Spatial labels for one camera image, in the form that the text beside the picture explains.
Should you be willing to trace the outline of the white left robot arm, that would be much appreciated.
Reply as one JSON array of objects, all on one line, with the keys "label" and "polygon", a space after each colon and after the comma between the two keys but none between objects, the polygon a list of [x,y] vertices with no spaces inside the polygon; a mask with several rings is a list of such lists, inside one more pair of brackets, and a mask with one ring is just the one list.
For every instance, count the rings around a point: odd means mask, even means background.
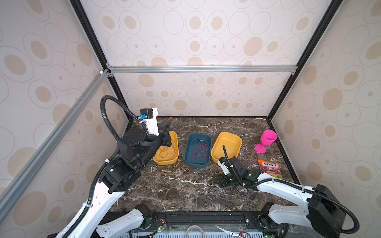
[{"label": "white left robot arm", "polygon": [[86,202],[55,238],[90,238],[93,233],[101,238],[113,238],[140,227],[151,217],[150,210],[139,205],[129,214],[107,223],[105,228],[99,225],[111,206],[141,176],[159,148],[172,145],[170,121],[148,122],[150,125],[142,123],[142,129],[130,129],[123,137],[116,137],[117,150],[96,173]]}]

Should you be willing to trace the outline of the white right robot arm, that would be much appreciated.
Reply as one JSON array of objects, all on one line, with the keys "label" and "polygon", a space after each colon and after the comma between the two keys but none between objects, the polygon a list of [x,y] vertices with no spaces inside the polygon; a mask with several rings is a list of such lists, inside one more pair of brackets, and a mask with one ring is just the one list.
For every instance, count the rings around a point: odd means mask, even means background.
[{"label": "white right robot arm", "polygon": [[222,157],[218,165],[223,171],[217,179],[220,187],[236,185],[292,202],[291,206],[266,203],[255,218],[264,229],[277,224],[293,224],[312,228],[325,238],[355,234],[360,229],[354,213],[342,205],[324,185],[302,186],[275,178],[259,169],[247,170],[235,157]]}]

